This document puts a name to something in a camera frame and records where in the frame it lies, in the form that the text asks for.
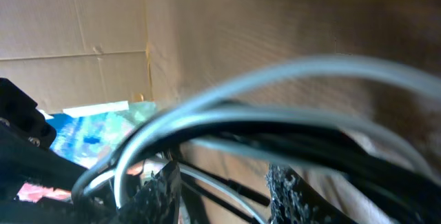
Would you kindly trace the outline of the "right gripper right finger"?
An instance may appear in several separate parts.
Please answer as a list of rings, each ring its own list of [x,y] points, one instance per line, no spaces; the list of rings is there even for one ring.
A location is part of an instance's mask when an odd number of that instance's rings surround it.
[[[271,194],[271,224],[349,224],[354,220],[334,207],[292,168],[271,164],[265,176]]]

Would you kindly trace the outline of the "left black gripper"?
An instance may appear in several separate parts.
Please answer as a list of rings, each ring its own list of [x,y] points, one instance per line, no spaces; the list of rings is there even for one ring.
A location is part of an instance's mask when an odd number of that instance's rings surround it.
[[[107,203],[74,205],[44,196],[26,201],[25,183],[70,191],[86,171],[50,151],[56,130],[37,103],[6,78],[1,79],[1,222],[104,223],[113,212]]]

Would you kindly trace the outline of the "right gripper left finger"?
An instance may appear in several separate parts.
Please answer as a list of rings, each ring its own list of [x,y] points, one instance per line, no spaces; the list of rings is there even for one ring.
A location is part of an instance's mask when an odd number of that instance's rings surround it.
[[[146,182],[116,215],[122,224],[177,224],[181,198],[181,172],[169,162]]]

